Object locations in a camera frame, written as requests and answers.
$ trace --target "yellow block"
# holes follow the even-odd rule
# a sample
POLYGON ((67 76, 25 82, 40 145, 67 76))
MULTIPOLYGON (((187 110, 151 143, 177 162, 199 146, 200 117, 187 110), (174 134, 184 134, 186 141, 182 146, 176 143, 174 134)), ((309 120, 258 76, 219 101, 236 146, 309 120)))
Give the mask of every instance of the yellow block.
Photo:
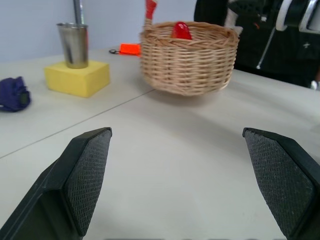
POLYGON ((44 68, 46 85, 50 90, 88 98, 110 83, 109 64, 89 61, 82 69, 68 68, 59 62, 44 68))

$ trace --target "textured gripper pad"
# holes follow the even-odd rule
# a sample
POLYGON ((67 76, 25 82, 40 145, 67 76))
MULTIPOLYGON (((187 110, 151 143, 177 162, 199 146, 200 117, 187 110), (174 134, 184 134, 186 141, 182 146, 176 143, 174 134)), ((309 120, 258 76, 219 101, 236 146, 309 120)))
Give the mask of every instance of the textured gripper pad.
POLYGON ((291 236, 315 195, 315 187, 278 142, 244 134, 260 191, 285 236, 291 236))
POLYGON ((94 214, 105 175, 110 131, 91 139, 64 191, 80 236, 85 236, 94 214))

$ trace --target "stainless steel cup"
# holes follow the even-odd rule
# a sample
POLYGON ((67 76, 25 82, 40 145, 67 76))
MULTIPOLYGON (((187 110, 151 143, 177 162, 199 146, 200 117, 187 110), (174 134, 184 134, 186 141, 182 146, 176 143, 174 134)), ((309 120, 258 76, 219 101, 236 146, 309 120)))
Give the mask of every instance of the stainless steel cup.
POLYGON ((88 26, 76 23, 57 24, 65 64, 71 69, 88 67, 88 26))

